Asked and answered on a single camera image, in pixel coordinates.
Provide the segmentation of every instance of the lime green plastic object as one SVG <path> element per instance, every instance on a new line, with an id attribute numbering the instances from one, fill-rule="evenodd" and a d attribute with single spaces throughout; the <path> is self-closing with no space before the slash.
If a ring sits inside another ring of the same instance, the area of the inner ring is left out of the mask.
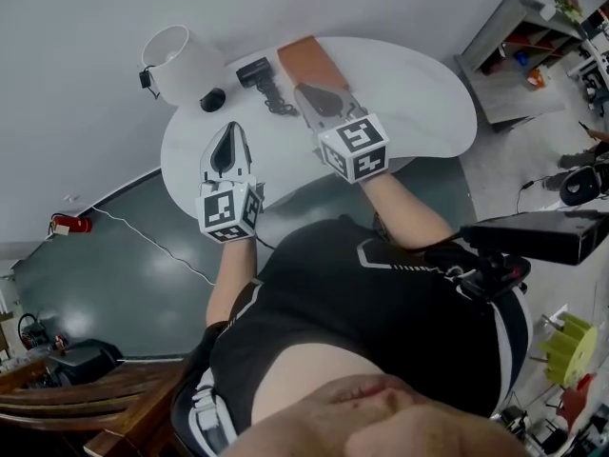
<path id="1" fill-rule="evenodd" d="M 587 372 L 588 364 L 597 345 L 598 331 L 570 313 L 559 316 L 564 325 L 549 342 L 540 344 L 547 354 L 545 376 L 557 385 L 569 387 L 577 383 Z"/>

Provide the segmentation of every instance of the brown notebook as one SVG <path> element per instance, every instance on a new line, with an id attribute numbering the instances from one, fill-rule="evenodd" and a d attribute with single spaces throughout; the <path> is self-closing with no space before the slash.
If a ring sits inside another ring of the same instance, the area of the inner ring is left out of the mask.
<path id="1" fill-rule="evenodd" d="M 279 48 L 277 54 L 294 86 L 307 83 L 349 89 L 334 61 L 312 35 Z"/>

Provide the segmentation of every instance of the green floor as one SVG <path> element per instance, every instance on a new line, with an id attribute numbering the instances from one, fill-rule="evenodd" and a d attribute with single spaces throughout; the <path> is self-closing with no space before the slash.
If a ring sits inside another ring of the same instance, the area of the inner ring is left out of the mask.
<path id="1" fill-rule="evenodd" d="M 397 176 L 453 228 L 475 221 L 459 159 L 417 159 Z M 160 175 L 103 208 L 215 278 L 221 247 L 171 201 Z M 266 211 L 258 233 L 277 245 L 294 229 L 342 213 L 365 226 L 373 215 L 358 187 L 328 176 Z M 90 218 L 92 233 L 56 237 L 16 267 L 24 310 L 38 314 L 50 333 L 101 339 L 125 355 L 190 351 L 203 335 L 210 286 L 123 223 L 97 212 Z M 270 250 L 258 246 L 261 267 Z"/>

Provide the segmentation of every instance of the table lamp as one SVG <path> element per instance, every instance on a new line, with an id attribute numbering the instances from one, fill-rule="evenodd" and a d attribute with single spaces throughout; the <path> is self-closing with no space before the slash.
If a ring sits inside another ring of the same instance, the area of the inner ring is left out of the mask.
<path id="1" fill-rule="evenodd" d="M 224 91 L 216 88 L 225 68 L 222 54 L 185 26 L 157 32 L 144 47 L 142 63 L 171 105 L 198 101 L 204 111 L 215 111 L 226 100 Z"/>

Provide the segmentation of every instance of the lamp base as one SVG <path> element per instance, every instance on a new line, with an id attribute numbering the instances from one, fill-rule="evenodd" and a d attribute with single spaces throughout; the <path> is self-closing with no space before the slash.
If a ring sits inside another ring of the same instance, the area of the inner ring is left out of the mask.
<path id="1" fill-rule="evenodd" d="M 201 108 L 204 111 L 212 112 L 220 109 L 226 101 L 226 93 L 222 89 L 214 88 L 206 96 L 204 96 L 200 103 Z"/>

